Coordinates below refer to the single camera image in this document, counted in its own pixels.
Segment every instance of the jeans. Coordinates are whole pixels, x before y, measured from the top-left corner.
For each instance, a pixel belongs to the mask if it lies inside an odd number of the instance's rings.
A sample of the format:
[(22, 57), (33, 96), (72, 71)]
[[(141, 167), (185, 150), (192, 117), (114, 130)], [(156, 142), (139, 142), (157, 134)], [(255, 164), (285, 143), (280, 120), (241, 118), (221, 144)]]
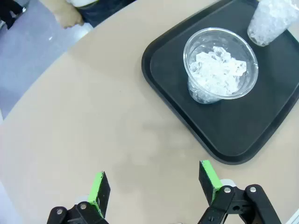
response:
[(77, 10), (83, 17), (84, 22), (96, 27), (109, 16), (121, 10), (134, 0), (98, 0), (86, 6), (78, 7)]

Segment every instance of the screw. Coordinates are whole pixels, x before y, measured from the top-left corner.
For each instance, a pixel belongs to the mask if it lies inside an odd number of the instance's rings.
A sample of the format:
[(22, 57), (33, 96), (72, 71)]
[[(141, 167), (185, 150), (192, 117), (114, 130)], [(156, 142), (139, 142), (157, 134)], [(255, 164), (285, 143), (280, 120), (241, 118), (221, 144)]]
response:
[(252, 193), (256, 192), (256, 188), (255, 187), (251, 187), (250, 188), (250, 192), (252, 192)]
[(81, 204), (81, 205), (80, 205), (80, 209), (86, 209), (86, 204), (84, 204), (84, 203)]
[(62, 209), (57, 210), (57, 214), (60, 215), (62, 213)]
[(225, 189), (224, 189), (224, 192), (225, 192), (225, 193), (230, 193), (230, 191), (231, 191), (230, 188), (225, 188)]

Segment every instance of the floor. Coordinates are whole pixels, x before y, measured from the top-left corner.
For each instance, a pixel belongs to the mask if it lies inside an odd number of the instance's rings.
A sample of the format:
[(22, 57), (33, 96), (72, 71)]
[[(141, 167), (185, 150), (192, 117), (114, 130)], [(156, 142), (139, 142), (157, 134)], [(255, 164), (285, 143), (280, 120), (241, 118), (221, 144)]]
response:
[[(25, 5), (27, 0), (17, 0)], [(38, 0), (9, 29), (0, 29), (0, 111), (5, 117), (39, 76), (86, 35), (89, 24), (62, 29)]]

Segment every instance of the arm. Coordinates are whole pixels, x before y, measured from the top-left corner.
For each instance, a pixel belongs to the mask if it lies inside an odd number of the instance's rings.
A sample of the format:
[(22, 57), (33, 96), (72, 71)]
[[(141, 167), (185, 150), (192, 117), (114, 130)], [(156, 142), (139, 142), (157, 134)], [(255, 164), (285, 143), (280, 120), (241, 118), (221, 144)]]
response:
[(40, 0), (55, 16), (63, 28), (83, 25), (81, 14), (65, 0)]

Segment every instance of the beige table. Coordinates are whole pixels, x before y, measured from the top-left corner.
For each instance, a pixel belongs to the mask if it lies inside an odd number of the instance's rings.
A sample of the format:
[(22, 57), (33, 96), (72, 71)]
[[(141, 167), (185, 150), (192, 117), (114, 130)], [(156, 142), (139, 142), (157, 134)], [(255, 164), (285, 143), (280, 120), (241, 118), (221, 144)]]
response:
[(0, 126), (0, 179), (24, 223), (46, 223), (51, 208), (70, 208), (105, 170), (109, 223), (195, 224), (207, 207), (198, 181), (204, 159), (240, 188), (262, 185), (282, 222), (297, 210), (298, 104), (255, 158), (228, 166), (205, 152), (143, 78), (148, 44), (211, 3), (138, 0), (26, 92)]

